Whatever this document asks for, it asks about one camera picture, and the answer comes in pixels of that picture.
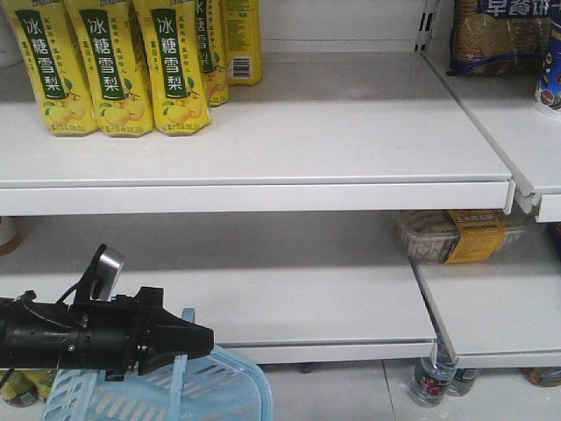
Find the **water bottle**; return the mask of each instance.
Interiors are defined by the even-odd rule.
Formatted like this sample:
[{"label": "water bottle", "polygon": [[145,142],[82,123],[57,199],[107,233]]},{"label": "water bottle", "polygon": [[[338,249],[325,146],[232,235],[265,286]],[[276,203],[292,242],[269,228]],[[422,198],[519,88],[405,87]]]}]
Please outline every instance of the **water bottle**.
[{"label": "water bottle", "polygon": [[465,395],[472,389],[480,371],[479,368],[458,368],[452,377],[448,395],[455,397]]},{"label": "water bottle", "polygon": [[415,364],[408,394],[415,403],[425,408],[437,406],[444,399],[454,376],[454,363],[442,341],[437,342],[437,357],[423,357]]},{"label": "water bottle", "polygon": [[0,217],[0,256],[13,252],[21,243],[16,223],[11,217]]}]

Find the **barcode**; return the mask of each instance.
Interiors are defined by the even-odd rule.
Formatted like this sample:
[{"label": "barcode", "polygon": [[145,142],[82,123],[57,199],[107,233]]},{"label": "barcode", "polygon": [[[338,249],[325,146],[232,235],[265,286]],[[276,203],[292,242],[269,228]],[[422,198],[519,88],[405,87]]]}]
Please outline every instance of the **barcode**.
[{"label": "barcode", "polygon": [[232,77],[233,79],[251,79],[252,58],[234,57],[232,59]]}]

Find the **floor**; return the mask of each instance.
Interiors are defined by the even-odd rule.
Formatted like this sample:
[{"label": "floor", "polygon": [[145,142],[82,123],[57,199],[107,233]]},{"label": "floor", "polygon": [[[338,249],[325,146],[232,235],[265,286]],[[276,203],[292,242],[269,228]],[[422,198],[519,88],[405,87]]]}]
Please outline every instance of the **floor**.
[{"label": "floor", "polygon": [[[533,386],[515,368],[483,370],[472,391],[466,396],[447,396],[433,409],[419,407],[406,394],[414,363],[414,360],[322,363],[312,366],[308,374],[304,374],[302,367],[298,365],[264,367],[273,391],[274,419],[561,420],[561,387],[542,389]],[[14,409],[0,403],[0,419],[40,420],[43,407],[42,403],[35,403],[29,408]]]}]

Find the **plastic bottle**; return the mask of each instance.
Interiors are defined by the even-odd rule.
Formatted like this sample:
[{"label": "plastic bottle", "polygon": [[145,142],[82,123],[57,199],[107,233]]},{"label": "plastic bottle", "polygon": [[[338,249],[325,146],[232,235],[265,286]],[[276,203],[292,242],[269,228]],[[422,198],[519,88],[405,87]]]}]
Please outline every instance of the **plastic bottle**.
[{"label": "plastic bottle", "polygon": [[452,377],[447,394],[455,397],[465,395],[472,389],[480,371],[479,368],[458,368]]},{"label": "plastic bottle", "polygon": [[0,256],[11,253],[21,243],[21,236],[13,218],[0,217]]},{"label": "plastic bottle", "polygon": [[437,346],[434,362],[430,357],[423,357],[417,361],[413,380],[408,388],[411,399],[425,408],[432,408],[442,402],[455,371],[444,343],[439,340]]},{"label": "plastic bottle", "polygon": [[540,388],[561,386],[561,367],[529,367],[523,368],[526,378]]},{"label": "plastic bottle", "polygon": [[22,59],[16,37],[0,4],[0,68],[19,63]]}]

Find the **bottle label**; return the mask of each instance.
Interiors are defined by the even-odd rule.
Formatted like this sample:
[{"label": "bottle label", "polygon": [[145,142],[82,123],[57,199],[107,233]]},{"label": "bottle label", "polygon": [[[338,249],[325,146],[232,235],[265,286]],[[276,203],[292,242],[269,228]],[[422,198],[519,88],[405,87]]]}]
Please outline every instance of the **bottle label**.
[{"label": "bottle label", "polygon": [[446,389],[450,384],[450,380],[442,380],[433,377],[424,368],[423,364],[417,363],[415,365],[415,372],[413,373],[413,378],[417,384],[421,387],[424,393],[433,396],[441,396],[446,393]]}]

